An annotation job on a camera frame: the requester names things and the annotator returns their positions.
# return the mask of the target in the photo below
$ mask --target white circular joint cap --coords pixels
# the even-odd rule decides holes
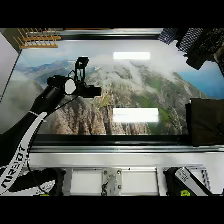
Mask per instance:
[[[65,83],[65,93],[72,94],[76,90],[75,82],[72,79],[68,79]]]

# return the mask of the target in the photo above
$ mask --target sticker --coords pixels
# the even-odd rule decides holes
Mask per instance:
[[[183,190],[180,192],[180,196],[191,196],[190,192],[187,190]]]

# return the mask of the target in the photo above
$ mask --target glossy surface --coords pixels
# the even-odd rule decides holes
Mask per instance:
[[[186,64],[175,43],[85,40],[58,44],[58,49],[22,51],[0,104],[0,133],[25,115],[48,77],[66,76],[80,56],[89,57],[86,82],[101,86],[102,96],[78,98],[66,105],[48,118],[39,133],[181,135],[187,133],[185,104],[190,98],[224,98],[224,78],[217,64],[207,61],[195,70]],[[116,52],[123,52],[119,59],[114,57]],[[114,113],[115,108],[126,108],[123,120]],[[157,115],[150,112],[152,108]]]

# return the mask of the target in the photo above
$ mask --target mountain image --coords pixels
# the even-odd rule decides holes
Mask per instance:
[[[86,68],[86,83],[102,87],[102,96],[94,99],[78,97],[47,118],[40,128],[42,134],[70,135],[179,135],[187,134],[185,104],[192,97],[207,98],[199,89],[185,81],[177,72],[169,76],[145,62],[90,60]],[[24,80],[10,81],[2,108],[13,105],[8,117],[21,119],[32,106],[32,100],[46,87],[47,78],[67,74],[73,69],[68,60],[57,60],[37,67],[17,65],[13,74],[22,73]],[[32,88],[17,94],[15,89]],[[30,94],[32,100],[24,100]],[[158,108],[158,123],[113,122],[113,108]],[[8,129],[9,119],[1,118],[0,132]]]

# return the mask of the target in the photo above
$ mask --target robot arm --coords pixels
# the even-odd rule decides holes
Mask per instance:
[[[80,68],[76,65],[74,79],[58,75],[50,77],[47,81],[48,86],[36,98],[31,110],[17,124],[1,135],[0,195],[6,192],[19,176],[27,159],[32,137],[44,119],[55,111],[65,95],[89,98],[101,95],[100,87],[86,85],[83,77],[78,80],[77,69]]]

